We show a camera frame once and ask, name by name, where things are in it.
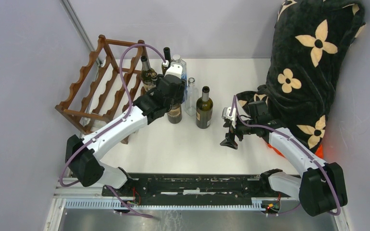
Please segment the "green wine bottle brown label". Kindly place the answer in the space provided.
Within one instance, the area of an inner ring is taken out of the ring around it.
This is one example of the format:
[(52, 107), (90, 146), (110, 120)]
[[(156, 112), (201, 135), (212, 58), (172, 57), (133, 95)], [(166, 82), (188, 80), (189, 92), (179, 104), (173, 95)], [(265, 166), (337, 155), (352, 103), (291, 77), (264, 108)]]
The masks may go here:
[(172, 124), (178, 124), (183, 118), (182, 107), (180, 103), (174, 104), (167, 113), (168, 121)]

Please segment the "brown wooden wine rack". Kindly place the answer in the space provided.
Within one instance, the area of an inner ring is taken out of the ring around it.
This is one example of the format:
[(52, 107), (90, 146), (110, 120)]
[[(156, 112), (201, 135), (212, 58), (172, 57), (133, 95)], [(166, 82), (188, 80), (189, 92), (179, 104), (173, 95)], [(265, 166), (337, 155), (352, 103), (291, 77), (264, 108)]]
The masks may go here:
[[(136, 54), (128, 64), (118, 64), (110, 48), (112, 45), (119, 48), (128, 48), (133, 44), (133, 42), (108, 39), (104, 35), (99, 35), (96, 50), (90, 52), (88, 63), (82, 66), (79, 71), (78, 80), (69, 87), (68, 98), (55, 106), (56, 110), (82, 135), (92, 133), (89, 131), (90, 126), (88, 125), (91, 119), (110, 122), (118, 113), (119, 108), (123, 111), (128, 109), (129, 104), (124, 99), (126, 96), (125, 89), (118, 86), (118, 83), (120, 83), (120, 68), (122, 68), (123, 79), (131, 98), (135, 99), (145, 93), (141, 81), (141, 70), (138, 65), (141, 56), (146, 54), (146, 48), (143, 46), (136, 47)], [(105, 59), (98, 66), (97, 77), (90, 81), (88, 94), (81, 99), (80, 109), (70, 109), (77, 93), (102, 52), (106, 55)]]

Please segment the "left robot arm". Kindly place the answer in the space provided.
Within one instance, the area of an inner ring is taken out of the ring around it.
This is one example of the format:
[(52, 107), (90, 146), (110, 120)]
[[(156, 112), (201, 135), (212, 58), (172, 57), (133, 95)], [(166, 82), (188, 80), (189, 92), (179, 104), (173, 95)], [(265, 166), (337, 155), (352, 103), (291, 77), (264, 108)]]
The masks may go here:
[(157, 86), (138, 97), (118, 118), (85, 138), (73, 135), (66, 142), (65, 162), (84, 187), (101, 183), (120, 196), (132, 191), (130, 176), (121, 167), (111, 167), (100, 160), (116, 144), (163, 117), (184, 96), (185, 81), (171, 74), (160, 78)]

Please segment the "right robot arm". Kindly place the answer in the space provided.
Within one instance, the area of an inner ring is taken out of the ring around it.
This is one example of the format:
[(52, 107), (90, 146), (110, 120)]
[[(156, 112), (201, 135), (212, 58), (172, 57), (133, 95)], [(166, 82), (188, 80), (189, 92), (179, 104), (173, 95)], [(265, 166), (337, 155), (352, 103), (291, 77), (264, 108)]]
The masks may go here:
[(348, 203), (341, 166), (312, 153), (279, 119), (271, 117), (264, 101), (249, 103), (248, 108), (248, 120), (241, 119), (236, 102), (223, 109), (224, 127), (229, 131), (220, 145), (237, 149), (236, 138), (242, 141), (245, 135), (257, 135), (282, 153), (300, 175), (297, 178), (281, 169), (264, 172), (259, 183), (260, 193), (264, 196), (276, 192), (286, 194), (299, 201), (312, 217), (323, 213), (340, 215)]

